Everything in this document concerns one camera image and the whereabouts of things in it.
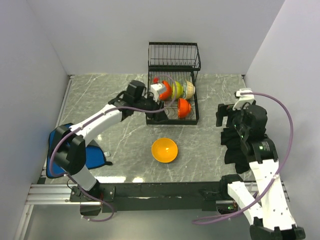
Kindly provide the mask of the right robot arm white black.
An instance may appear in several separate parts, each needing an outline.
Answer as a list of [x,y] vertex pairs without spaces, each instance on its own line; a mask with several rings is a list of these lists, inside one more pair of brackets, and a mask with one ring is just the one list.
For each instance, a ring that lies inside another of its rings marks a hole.
[[259,196],[257,203],[241,181],[227,178],[219,186],[220,196],[233,198],[244,210],[253,240],[303,240],[305,230],[299,227],[289,210],[282,182],[278,174],[278,154],[273,141],[266,134],[267,111],[255,103],[246,102],[236,109],[234,104],[219,104],[216,126],[227,117],[226,130],[239,135],[241,150],[252,170]]

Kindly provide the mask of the patterned white teal bowl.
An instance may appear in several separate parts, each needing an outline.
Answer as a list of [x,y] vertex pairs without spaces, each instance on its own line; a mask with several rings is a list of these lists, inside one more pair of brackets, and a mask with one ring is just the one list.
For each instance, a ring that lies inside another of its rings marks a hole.
[[196,92],[196,87],[192,82],[185,80],[183,83],[183,98],[189,100]]

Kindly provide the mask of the lime green bowl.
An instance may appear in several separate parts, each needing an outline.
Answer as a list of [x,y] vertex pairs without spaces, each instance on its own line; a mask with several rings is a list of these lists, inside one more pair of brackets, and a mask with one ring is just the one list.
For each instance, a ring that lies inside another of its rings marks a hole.
[[171,98],[175,98],[175,99],[179,99],[182,94],[183,94],[183,87],[182,85],[178,82],[178,81],[175,81],[172,86],[171,86],[171,89],[172,89],[172,93],[171,93]]

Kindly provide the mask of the aluminium frame rail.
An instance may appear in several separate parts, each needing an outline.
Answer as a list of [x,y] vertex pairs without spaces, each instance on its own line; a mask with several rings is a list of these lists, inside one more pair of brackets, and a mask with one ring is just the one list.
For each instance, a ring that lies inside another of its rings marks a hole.
[[79,205],[71,202],[71,189],[66,184],[32,184],[26,205]]

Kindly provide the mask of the black base beam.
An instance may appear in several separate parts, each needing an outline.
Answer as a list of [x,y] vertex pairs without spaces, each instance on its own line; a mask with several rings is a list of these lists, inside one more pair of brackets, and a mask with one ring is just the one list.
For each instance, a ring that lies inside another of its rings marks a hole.
[[218,181],[162,183],[102,183],[103,200],[115,212],[156,210],[216,211],[217,203],[231,202]]

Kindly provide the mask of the blue cloth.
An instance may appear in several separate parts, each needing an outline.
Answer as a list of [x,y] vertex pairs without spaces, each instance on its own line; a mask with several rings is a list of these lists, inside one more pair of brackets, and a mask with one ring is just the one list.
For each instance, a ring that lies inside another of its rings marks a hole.
[[[46,177],[49,179],[56,179],[57,176],[53,176],[49,170],[49,164],[50,164],[50,147],[52,146],[54,135],[56,133],[56,130],[54,129],[48,137],[48,153],[46,157]],[[95,140],[92,140],[88,146],[85,149],[86,152],[86,163],[85,165],[89,170],[97,169],[103,166],[106,166],[109,164],[109,162],[106,160],[105,154],[103,150],[100,148],[98,143]]]

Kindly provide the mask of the yellow-orange bowl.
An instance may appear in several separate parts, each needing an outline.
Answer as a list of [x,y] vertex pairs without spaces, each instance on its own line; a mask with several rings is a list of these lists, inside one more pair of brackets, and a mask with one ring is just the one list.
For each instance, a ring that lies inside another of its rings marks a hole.
[[178,146],[170,138],[159,138],[151,146],[152,156],[160,163],[169,164],[178,156]]

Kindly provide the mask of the black cloth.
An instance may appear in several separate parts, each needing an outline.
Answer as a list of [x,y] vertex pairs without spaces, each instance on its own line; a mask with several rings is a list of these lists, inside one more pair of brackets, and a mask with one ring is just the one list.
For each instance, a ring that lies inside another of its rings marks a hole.
[[226,146],[224,163],[234,164],[237,174],[242,174],[250,169],[246,156],[241,149],[241,138],[233,128],[223,128],[220,133],[220,144]]

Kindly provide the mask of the red-orange bowl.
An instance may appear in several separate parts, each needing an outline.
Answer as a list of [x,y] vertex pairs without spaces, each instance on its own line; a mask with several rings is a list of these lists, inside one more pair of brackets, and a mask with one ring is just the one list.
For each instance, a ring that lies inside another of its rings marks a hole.
[[179,119],[185,118],[191,112],[191,104],[184,98],[179,98],[177,101],[177,115]]
[[163,93],[161,93],[161,94],[159,95],[159,99],[162,100],[162,101],[165,101],[165,100],[167,100],[169,97],[171,97],[171,95],[172,95],[172,87],[171,87],[171,85],[170,85],[167,81],[165,81],[165,80],[162,81],[162,84],[164,85],[165,90],[164,90]]

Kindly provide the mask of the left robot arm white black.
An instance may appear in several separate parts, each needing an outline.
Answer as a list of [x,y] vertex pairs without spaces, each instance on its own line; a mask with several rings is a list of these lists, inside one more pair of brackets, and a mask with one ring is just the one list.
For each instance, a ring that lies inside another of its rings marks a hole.
[[104,130],[122,122],[134,112],[143,112],[154,120],[167,120],[160,97],[168,87],[168,84],[155,83],[150,86],[150,92],[146,93],[147,88],[143,82],[132,80],[126,90],[86,120],[70,127],[58,126],[48,152],[49,172],[56,176],[53,166],[59,166],[79,185],[82,195],[88,201],[100,199],[100,182],[86,166],[87,145]]

